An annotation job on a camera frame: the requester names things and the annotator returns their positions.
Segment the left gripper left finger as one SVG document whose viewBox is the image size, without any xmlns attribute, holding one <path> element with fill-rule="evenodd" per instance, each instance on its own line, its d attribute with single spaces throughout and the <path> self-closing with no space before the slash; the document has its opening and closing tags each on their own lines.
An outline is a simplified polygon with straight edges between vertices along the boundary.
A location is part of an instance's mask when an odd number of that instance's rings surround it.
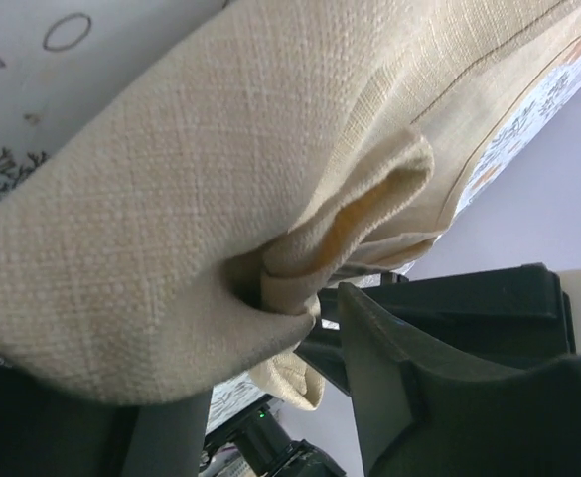
<svg viewBox="0 0 581 477">
<path fill-rule="evenodd" d="M 104 405 L 0 365 L 0 476 L 195 476 L 210 399 Z"/>
</svg>

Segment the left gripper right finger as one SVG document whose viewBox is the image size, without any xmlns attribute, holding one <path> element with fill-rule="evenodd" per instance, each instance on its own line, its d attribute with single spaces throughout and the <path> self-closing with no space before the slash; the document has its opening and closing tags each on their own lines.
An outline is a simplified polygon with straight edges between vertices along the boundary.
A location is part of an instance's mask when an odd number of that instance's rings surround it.
<svg viewBox="0 0 581 477">
<path fill-rule="evenodd" d="M 526 370 L 454 348 L 338 290 L 368 476 L 581 476 L 581 356 Z"/>
</svg>

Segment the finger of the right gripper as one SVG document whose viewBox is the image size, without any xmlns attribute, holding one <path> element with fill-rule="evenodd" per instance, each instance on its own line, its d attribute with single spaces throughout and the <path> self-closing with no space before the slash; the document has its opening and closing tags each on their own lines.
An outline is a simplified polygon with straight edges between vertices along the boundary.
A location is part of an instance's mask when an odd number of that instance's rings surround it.
<svg viewBox="0 0 581 477">
<path fill-rule="evenodd" d="M 494 363 L 528 370 L 576 354 L 569 296 L 541 263 L 417 281 L 387 273 L 361 292 L 395 318 Z M 352 397 L 339 331 L 324 325 L 340 323 L 338 290 L 318 297 L 325 318 L 296 353 Z"/>
</svg>

